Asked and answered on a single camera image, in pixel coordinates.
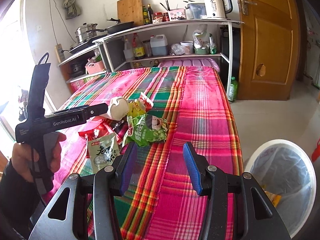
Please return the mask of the person's left hand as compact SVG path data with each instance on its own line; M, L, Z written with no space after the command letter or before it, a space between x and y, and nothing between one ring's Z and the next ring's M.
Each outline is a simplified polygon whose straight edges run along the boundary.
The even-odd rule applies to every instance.
M66 140L66 135L58 132L57 142L52 150L53 158L50 163L50 170L55 173L60 169L61 164L61 145L60 142ZM11 163L16 172L27 182L33 183L28 163L31 161L31 147L25 143L15 143L12 150Z

